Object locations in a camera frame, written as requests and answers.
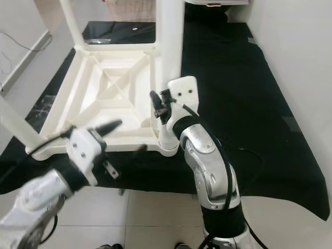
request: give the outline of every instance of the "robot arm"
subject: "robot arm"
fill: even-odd
[[[72,131],[67,144],[69,165],[53,169],[21,188],[13,208],[0,221],[0,249],[38,248],[47,224],[65,200],[86,184],[97,184],[92,173],[94,167],[103,165],[114,179],[119,176],[107,161],[102,136],[121,123],[116,121],[95,130]]]
[[[175,135],[184,150],[185,159],[193,171],[199,202],[202,206],[204,235],[211,235],[211,245],[220,249],[253,249],[250,231],[242,213],[235,171],[232,172],[232,196],[229,210],[223,209],[228,192],[228,177],[224,160],[208,132],[183,106],[198,109],[198,89],[194,77],[173,80],[162,91],[162,101],[150,95],[167,131]]]

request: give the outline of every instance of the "white plastic frame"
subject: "white plastic frame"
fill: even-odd
[[[38,134],[4,103],[2,125],[29,151],[70,124],[98,126],[120,118],[122,128],[105,138],[107,151],[133,151],[146,144],[148,150],[174,155],[178,140],[155,119],[149,92],[160,92],[181,76],[184,1],[157,0],[156,42],[128,45],[86,44],[70,1],[60,2],[76,54],[47,120]],[[66,153],[65,141],[51,143],[34,158],[59,153]]]

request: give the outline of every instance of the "black table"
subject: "black table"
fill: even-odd
[[[152,43],[155,24],[90,22],[84,37],[111,38],[118,44]],[[74,50],[69,53],[26,118],[37,131],[74,54]],[[247,25],[186,21],[182,75],[197,78],[199,114],[221,139],[241,194],[293,201],[327,220],[330,210],[325,178]],[[0,157],[0,175],[24,155],[24,146],[13,138]],[[100,168],[96,171],[99,186],[196,192],[181,149],[172,158],[151,151],[109,153],[109,157],[122,172],[121,179],[113,181]],[[66,160],[66,155],[54,155],[43,162],[30,159],[24,168],[13,172],[0,191],[14,190],[49,167],[65,166]]]

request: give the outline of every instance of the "shoe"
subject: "shoe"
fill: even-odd
[[[185,245],[184,243],[177,243],[175,249],[190,249],[190,247]]]
[[[102,246],[99,247],[98,249],[100,249],[100,248],[111,248],[111,249],[112,249],[112,247],[111,247],[110,245],[102,245]]]
[[[114,244],[114,245],[112,246],[112,248],[113,248],[113,249],[123,249],[122,245],[120,245],[120,244]]]

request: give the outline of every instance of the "black cable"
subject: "black cable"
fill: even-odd
[[[213,239],[213,236],[211,234],[206,236],[206,238],[203,240],[203,242],[201,243],[201,245],[199,246],[198,249],[204,249],[204,247],[206,247],[212,239]]]
[[[10,68],[8,70],[8,72],[4,72],[3,70],[1,70],[1,72],[2,72],[3,75],[8,75],[8,74],[11,73],[13,65],[12,65],[12,62],[11,62],[10,58],[3,51],[1,51],[1,53],[5,57],[5,59],[9,62],[9,68]]]
[[[258,170],[258,172],[252,177],[252,179],[248,182],[247,185],[243,184],[243,186],[241,187],[241,191],[245,192],[260,177],[263,169],[265,168],[265,160],[264,160],[263,157],[261,157],[258,153],[254,152],[253,150],[246,149],[246,148],[238,148],[238,149],[243,151],[243,152],[254,155],[260,161],[260,169]]]
[[[217,137],[210,131],[210,129],[208,128],[207,124],[204,122],[204,120],[202,120],[200,118],[200,116],[198,116],[192,109],[190,109],[188,106],[186,106],[185,104],[183,105],[183,109],[185,109],[187,112],[189,112],[193,117],[197,118],[201,125],[204,127],[204,129],[207,131],[207,133],[210,135],[210,137],[212,138],[213,142],[215,143],[217,149],[219,150],[224,164],[225,164],[225,168],[226,168],[226,173],[227,173],[227,195],[226,195],[226,200],[225,200],[225,206],[224,206],[224,211],[225,213],[227,213],[227,211],[229,210],[229,205],[230,205],[230,201],[232,198],[232,189],[233,189],[233,178],[232,178],[232,171],[231,171],[231,167],[229,164],[229,161],[227,159],[227,156],[225,155],[223,148],[219,142],[219,140],[217,139]]]
[[[257,241],[257,243],[263,248],[263,249],[268,249],[266,245],[264,245],[264,243],[257,237],[257,235],[254,233],[254,231],[251,229],[251,227],[249,226],[249,223],[247,222],[247,220],[244,218],[244,221],[246,222],[247,226],[249,227],[249,231],[251,233],[251,235],[253,236],[253,238]]]
[[[28,48],[28,47],[26,47],[26,46],[20,44],[18,41],[16,41],[14,38],[12,38],[12,37],[11,37],[10,35],[8,35],[7,33],[2,33],[2,34],[4,34],[5,36],[9,37],[14,43],[16,43],[17,45],[19,45],[20,47],[25,48],[25,49],[27,49],[27,50],[29,50],[29,51],[31,51],[31,52],[42,52],[42,51],[44,51],[44,50],[48,47],[48,45],[51,44],[51,42],[52,42],[52,40],[53,40],[53,36],[50,34],[50,38],[49,38],[49,42],[48,42],[48,44],[46,44],[46,45],[44,46],[44,48],[42,48],[42,49],[40,49],[40,50],[34,50],[34,49]]]
[[[65,137],[70,137],[73,129],[75,127],[74,126],[71,126],[67,131],[61,133],[60,135],[58,136],[55,136],[53,138],[51,138],[50,140],[46,141],[46,142],[43,142],[42,144],[40,144],[38,147],[36,147],[34,150],[32,150],[25,158],[23,158],[23,160],[17,165],[17,166],[14,166],[12,168],[10,168],[1,178],[0,178],[0,188],[1,188],[1,185],[2,183],[6,180],[6,178],[15,170],[15,169],[18,169],[19,167],[21,167],[23,165],[23,163],[28,159],[30,158],[33,154],[35,154],[37,151],[39,151],[40,149],[42,149],[43,147],[45,147],[46,145],[52,143],[53,141],[57,140],[57,139],[60,139],[60,138],[65,138]]]
[[[52,236],[52,234],[54,233],[54,231],[56,230],[56,228],[57,228],[57,224],[58,224],[58,216],[57,215],[55,215],[54,216],[54,224],[53,224],[53,227],[52,227],[52,230],[51,230],[51,232],[47,235],[47,237],[46,238],[44,238],[41,242],[40,242],[40,245],[41,244],[44,244],[51,236]]]

